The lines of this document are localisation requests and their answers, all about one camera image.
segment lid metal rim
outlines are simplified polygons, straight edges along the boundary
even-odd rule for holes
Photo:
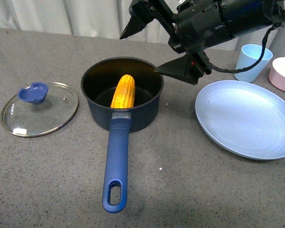
[[[63,124],[61,124],[61,125],[59,125],[59,126],[53,128],[53,129],[51,129],[51,130],[48,130],[48,131],[46,131],[46,132],[42,132],[42,133],[35,134],[35,135],[16,134],[16,133],[12,132],[12,131],[10,130],[10,128],[7,127],[7,125],[6,125],[5,122],[4,122],[4,118],[3,118],[3,117],[4,117],[4,112],[5,112],[6,108],[8,107],[8,105],[11,103],[11,101],[12,101],[13,99],[15,99],[16,96],[18,96],[18,94],[15,94],[15,95],[4,105],[4,107],[3,107],[2,111],[1,111],[1,114],[0,114],[0,123],[1,123],[1,125],[3,126],[3,128],[4,128],[7,132],[9,132],[9,133],[12,134],[12,135],[16,135],[16,136],[23,137],[23,138],[38,137],[38,136],[42,136],[42,135],[45,135],[45,134],[49,134],[49,133],[51,133],[51,132],[54,132],[54,131],[58,130],[59,128],[61,128],[61,127],[63,127],[64,125],[66,125],[66,124],[73,118],[73,116],[74,116],[75,113],[77,112],[78,105],[79,105],[78,95],[77,95],[68,85],[66,85],[66,84],[63,84],[63,83],[60,83],[60,82],[48,82],[48,83],[46,83],[46,84],[47,84],[47,85],[55,85],[55,86],[60,86],[60,87],[66,88],[66,89],[68,89],[68,90],[74,95],[75,100],[77,101],[77,104],[76,104],[76,108],[75,108],[73,114],[72,114],[72,115],[67,119],[67,121],[65,121]]]

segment pot rim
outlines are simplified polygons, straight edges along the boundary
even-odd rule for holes
[[[113,58],[104,59],[104,60],[102,60],[102,61],[100,61],[100,62],[98,62],[98,63],[95,63],[95,64],[92,65],[90,68],[88,68],[88,69],[85,71],[83,77],[81,78],[80,87],[81,87],[81,91],[82,91],[82,93],[84,94],[85,98],[86,98],[89,102],[92,102],[93,104],[95,104],[95,105],[97,105],[97,106],[99,106],[99,107],[103,107],[103,108],[105,108],[105,109],[107,109],[107,110],[111,110],[111,111],[115,111],[115,112],[116,112],[116,111],[124,112],[124,111],[135,110],[135,109],[137,109],[137,108],[140,108],[140,107],[142,107],[142,106],[145,106],[145,105],[147,105],[148,103],[151,103],[151,102],[152,102],[153,100],[155,100],[157,97],[159,97],[160,94],[162,93],[163,86],[164,86],[164,80],[163,80],[163,76],[162,76],[161,74],[159,74],[160,77],[161,77],[161,88],[160,88],[160,90],[158,91],[158,93],[157,93],[150,101],[148,101],[148,102],[146,102],[146,103],[143,103],[143,104],[141,104],[141,105],[138,105],[138,106],[134,106],[134,107],[132,107],[132,108],[111,108],[111,107],[103,106],[103,105],[101,105],[101,104],[96,103],[95,101],[93,101],[92,99],[90,99],[90,98],[86,95],[86,93],[85,93],[85,91],[84,91],[84,88],[83,88],[83,81],[84,81],[84,79],[86,78],[88,72],[91,71],[91,70],[92,70],[93,68],[95,68],[96,66],[98,66],[98,65],[100,65],[100,64],[102,64],[102,63],[104,63],[104,62],[107,62],[107,61],[110,61],[110,60],[114,60],[114,59],[121,59],[121,58],[123,58],[123,59],[134,59],[134,60],[142,61],[142,62],[144,62],[144,63],[146,63],[146,64],[149,64],[150,66],[152,66],[152,67],[155,68],[155,65],[153,65],[152,63],[150,63],[150,62],[148,62],[148,61],[146,61],[146,60],[140,59],[140,58],[135,58],[135,57],[113,57]]]

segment handle hanging hole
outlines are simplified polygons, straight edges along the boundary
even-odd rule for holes
[[[121,196],[121,184],[117,181],[113,181],[110,184],[110,193],[109,193],[109,203],[111,205],[116,205],[120,202]]]

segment blue handle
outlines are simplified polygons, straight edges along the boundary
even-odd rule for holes
[[[21,101],[39,105],[46,99],[48,86],[44,82],[33,82],[29,88],[21,88],[18,92],[18,98]]]
[[[128,142],[131,123],[130,118],[112,118],[110,121],[103,191],[103,207],[110,213],[123,210],[127,203]],[[111,189],[116,186],[120,187],[120,201],[111,204]]]

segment pot lid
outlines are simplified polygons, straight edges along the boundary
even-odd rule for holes
[[[3,107],[0,120],[11,134],[36,137],[64,126],[78,108],[78,96],[67,85],[32,83],[20,89]]]

